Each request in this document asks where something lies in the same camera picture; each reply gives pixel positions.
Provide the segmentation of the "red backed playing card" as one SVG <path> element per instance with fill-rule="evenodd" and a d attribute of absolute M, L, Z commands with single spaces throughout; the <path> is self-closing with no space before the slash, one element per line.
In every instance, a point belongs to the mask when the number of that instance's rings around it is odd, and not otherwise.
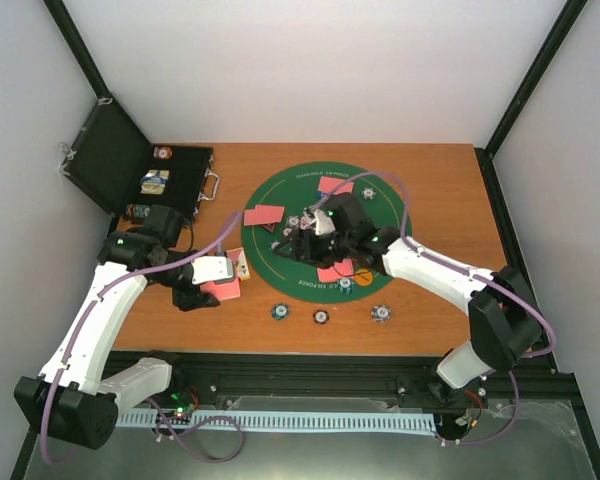
<path fill-rule="evenodd" d="M 259 226 L 280 223 L 285 212 L 284 206 L 259 204 L 244 211 L 244 226 Z"/>

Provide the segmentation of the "white purple single chip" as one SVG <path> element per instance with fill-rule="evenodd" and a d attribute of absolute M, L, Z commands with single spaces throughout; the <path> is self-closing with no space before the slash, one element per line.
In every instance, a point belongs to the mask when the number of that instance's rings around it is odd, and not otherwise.
<path fill-rule="evenodd" d="M 300 225 L 300 217 L 299 216 L 289 216 L 287 218 L 287 226 L 290 228 L 298 228 Z"/>

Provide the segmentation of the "orange big blind button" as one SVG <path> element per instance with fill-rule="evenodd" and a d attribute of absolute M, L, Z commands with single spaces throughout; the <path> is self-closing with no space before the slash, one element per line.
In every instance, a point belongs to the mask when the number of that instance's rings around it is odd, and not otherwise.
<path fill-rule="evenodd" d="M 354 273 L 354 280 L 361 287 L 368 287 L 374 281 L 374 274 L 368 269 L 358 269 Z"/>

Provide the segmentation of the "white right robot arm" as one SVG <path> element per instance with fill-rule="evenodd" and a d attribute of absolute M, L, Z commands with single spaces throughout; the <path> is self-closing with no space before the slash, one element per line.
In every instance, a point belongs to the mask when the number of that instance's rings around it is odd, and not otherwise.
<path fill-rule="evenodd" d="M 403 226 L 378 227 L 352 194 L 322 199 L 273 250 L 318 268 L 351 259 L 381 275 L 413 283 L 465 314 L 470 337 L 437 364 L 430 389 L 460 390 L 478 377 L 508 372 L 532 354 L 546 322 L 531 289 L 512 267 L 473 267 L 431 250 Z"/>

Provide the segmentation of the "blue poker chip stack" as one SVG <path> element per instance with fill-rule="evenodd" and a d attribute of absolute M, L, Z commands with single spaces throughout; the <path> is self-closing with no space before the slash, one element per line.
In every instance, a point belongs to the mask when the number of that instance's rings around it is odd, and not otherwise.
<path fill-rule="evenodd" d="M 286 319 L 289 316 L 289 313 L 290 308 L 284 303 L 277 303 L 271 309 L 271 316 L 276 321 Z"/>

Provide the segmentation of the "dark red chip stack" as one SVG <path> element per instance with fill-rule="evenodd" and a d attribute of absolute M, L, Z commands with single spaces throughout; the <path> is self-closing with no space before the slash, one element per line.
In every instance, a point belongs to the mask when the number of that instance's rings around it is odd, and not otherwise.
<path fill-rule="evenodd" d="M 326 310 L 318 309 L 313 313 L 313 321 L 316 324 L 324 325 L 330 319 L 330 315 Z"/>

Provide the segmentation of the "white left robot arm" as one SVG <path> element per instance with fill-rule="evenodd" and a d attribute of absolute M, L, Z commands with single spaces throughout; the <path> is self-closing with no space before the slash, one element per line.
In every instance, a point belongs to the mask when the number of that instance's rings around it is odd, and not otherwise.
<path fill-rule="evenodd" d="M 120 415 L 157 394 L 181 400 L 188 378 L 161 354 L 141 358 L 104 378 L 104 367 L 131 307 L 151 284 L 167 287 L 182 311 L 216 307 L 203 285 L 231 280 L 235 269 L 208 248 L 175 246 L 187 220 L 170 207 L 153 206 L 142 224 L 115 230 L 97 257 L 86 298 L 61 344 L 34 378 L 21 377 L 14 398 L 43 446 L 49 439 L 96 450 L 110 438 Z"/>

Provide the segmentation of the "white purple chip stack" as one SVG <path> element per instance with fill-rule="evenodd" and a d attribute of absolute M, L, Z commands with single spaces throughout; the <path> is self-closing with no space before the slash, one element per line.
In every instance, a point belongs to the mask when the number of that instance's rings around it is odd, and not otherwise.
<path fill-rule="evenodd" d="M 391 318 L 392 312 L 388 305 L 379 304 L 372 307 L 371 316 L 376 323 L 384 323 Z"/>

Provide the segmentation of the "red playing card deck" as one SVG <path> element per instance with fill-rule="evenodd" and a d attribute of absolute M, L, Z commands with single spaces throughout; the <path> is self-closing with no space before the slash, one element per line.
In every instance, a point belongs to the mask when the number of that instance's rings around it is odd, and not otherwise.
<path fill-rule="evenodd" d="M 209 281 L 200 286 L 204 293 L 212 294 L 218 301 L 223 302 L 241 296 L 240 279 L 234 278 L 227 281 Z"/>

